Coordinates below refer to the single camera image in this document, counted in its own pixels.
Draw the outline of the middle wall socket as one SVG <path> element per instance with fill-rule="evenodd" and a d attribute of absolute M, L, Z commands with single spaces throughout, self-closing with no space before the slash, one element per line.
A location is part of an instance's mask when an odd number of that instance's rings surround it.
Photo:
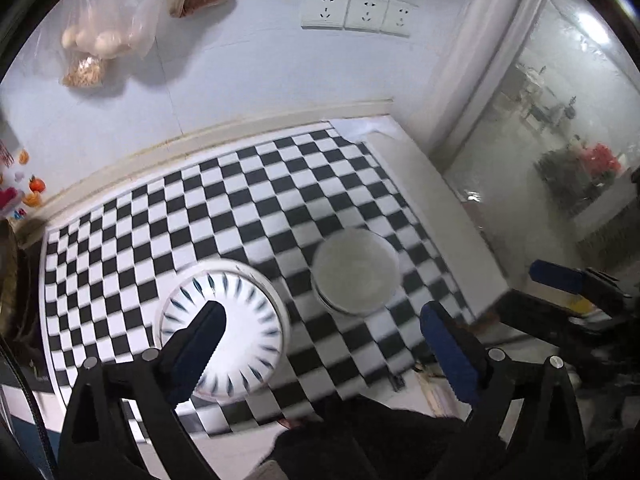
<path fill-rule="evenodd" d="M 344 29 L 379 32 L 390 0 L 349 0 Z"/>

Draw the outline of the plastic bag with eggs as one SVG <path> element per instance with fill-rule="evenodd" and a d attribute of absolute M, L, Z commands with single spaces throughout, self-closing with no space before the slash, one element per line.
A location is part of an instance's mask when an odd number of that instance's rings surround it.
<path fill-rule="evenodd" d="M 120 58 L 145 58 L 167 0 L 62 0 L 16 57 L 21 72 L 71 89 L 99 87 Z"/>

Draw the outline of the black white checkered mat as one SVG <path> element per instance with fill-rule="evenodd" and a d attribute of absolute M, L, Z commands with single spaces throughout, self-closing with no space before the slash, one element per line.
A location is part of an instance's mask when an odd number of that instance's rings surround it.
<path fill-rule="evenodd" d="M 392 298 L 364 318 L 323 307 L 312 287 L 318 247 L 349 228 L 399 260 Z M 223 304 L 224 341 L 177 408 L 194 436 L 307 415 L 405 372 L 427 354 L 419 313 L 429 301 L 474 318 L 381 152 L 334 129 L 210 152 L 50 226 L 39 288 L 62 404 L 85 360 L 128 362 Z"/>

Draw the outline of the white bowl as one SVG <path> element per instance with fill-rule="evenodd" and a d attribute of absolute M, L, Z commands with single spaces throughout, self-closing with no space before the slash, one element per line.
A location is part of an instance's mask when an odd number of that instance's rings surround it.
<path fill-rule="evenodd" d="M 398 251 L 367 229 L 333 233 L 314 253 L 311 288 L 329 310 L 365 318 L 386 308 L 400 289 Z"/>

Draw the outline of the glass sliding door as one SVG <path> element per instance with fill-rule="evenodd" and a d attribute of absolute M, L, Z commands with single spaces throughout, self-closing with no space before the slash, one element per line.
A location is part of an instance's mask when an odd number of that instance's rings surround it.
<path fill-rule="evenodd" d="M 639 71 L 587 0 L 530 0 L 515 38 L 452 136 L 444 176 L 508 284 L 537 260 L 639 284 Z"/>

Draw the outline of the left wall socket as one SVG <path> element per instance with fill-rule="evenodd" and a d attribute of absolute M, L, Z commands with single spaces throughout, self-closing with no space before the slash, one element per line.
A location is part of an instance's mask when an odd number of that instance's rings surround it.
<path fill-rule="evenodd" d="M 342 29 L 349 0 L 303 0 L 300 26 L 303 28 Z"/>

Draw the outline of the right wall socket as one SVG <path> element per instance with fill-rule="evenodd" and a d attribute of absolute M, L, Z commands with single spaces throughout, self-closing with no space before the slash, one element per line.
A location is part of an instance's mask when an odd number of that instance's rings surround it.
<path fill-rule="evenodd" d="M 380 27 L 380 32 L 386 35 L 410 37 L 413 22 L 418 7 L 412 3 L 390 0 Z"/>

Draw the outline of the wall socket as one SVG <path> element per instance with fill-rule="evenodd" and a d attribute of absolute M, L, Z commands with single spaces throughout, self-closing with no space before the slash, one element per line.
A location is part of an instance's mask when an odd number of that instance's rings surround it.
<path fill-rule="evenodd" d="M 349 0 L 303 0 L 300 26 L 303 28 L 342 29 Z"/>
<path fill-rule="evenodd" d="M 390 0 L 349 0 L 344 29 L 379 32 Z"/>
<path fill-rule="evenodd" d="M 380 32 L 386 35 L 410 37 L 413 22 L 418 7 L 412 3 L 390 0 L 380 27 Z"/>

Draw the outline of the colourful wall sticker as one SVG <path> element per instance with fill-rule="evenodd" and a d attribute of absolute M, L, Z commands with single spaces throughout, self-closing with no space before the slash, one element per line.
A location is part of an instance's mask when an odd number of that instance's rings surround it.
<path fill-rule="evenodd" d="M 22 220 L 39 209 L 47 183 L 32 153 L 9 129 L 1 133 L 1 218 Z"/>

